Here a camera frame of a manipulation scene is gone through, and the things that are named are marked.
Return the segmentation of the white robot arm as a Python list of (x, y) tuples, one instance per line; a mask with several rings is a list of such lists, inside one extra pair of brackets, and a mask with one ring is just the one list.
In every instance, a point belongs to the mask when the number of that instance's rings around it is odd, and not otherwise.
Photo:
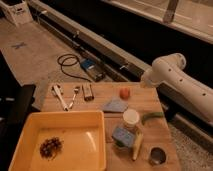
[(173, 53), (156, 58), (152, 66), (141, 76), (141, 81), (149, 87), (168, 83), (189, 100), (213, 126), (213, 89), (195, 80), (183, 69), (186, 58), (181, 53)]

